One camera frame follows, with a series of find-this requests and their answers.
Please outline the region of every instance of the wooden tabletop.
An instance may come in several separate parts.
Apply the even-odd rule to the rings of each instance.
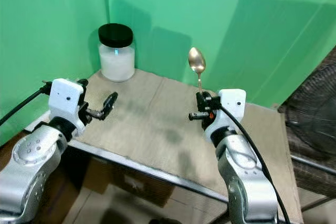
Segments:
[[[113,91],[119,94],[114,110],[103,122],[93,120],[78,140],[227,195],[215,147],[205,141],[201,123],[188,119],[197,111],[196,87],[141,70],[120,83],[97,72],[85,100],[91,109],[101,109]],[[303,223],[283,117],[247,104],[242,124],[263,155],[291,221]]]

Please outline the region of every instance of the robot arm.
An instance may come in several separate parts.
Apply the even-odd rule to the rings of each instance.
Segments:
[[[257,155],[235,124],[218,106],[225,107],[238,121],[244,116],[246,92],[220,90],[218,97],[197,93],[199,112],[190,120],[202,120],[206,140],[216,147],[218,170],[228,188],[229,212],[233,224],[276,223],[277,196],[262,172]]]
[[[92,117],[103,120],[113,109],[116,92],[106,99],[100,112],[89,109],[84,101],[87,84],[85,79],[52,82],[50,122],[39,124],[30,135],[21,138],[0,172],[0,224],[25,223],[34,218],[44,184],[58,166],[67,143],[73,136],[83,134]]]

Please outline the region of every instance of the spoon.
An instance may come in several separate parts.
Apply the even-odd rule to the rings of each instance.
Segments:
[[[205,70],[205,59],[202,53],[196,47],[193,47],[189,51],[188,61],[191,69],[198,75],[198,89],[202,94],[201,73]]]

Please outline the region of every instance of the fan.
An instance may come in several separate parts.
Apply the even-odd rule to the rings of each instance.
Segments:
[[[336,63],[313,72],[291,95],[286,118],[302,141],[336,155]]]

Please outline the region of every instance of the green wall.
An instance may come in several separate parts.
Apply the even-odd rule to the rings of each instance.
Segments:
[[[110,20],[135,33],[136,66],[196,85],[191,46],[204,54],[205,88],[242,88],[276,108],[336,44],[336,0],[109,0]]]
[[[281,104],[336,43],[336,0],[0,0],[0,115],[41,80],[99,69],[97,28],[135,33],[136,66],[196,85],[187,65],[201,49],[207,89],[243,88]],[[39,97],[0,127],[0,145],[47,109]]]
[[[54,78],[99,69],[105,0],[0,0],[0,116]],[[40,96],[0,127],[0,145],[47,110]]]

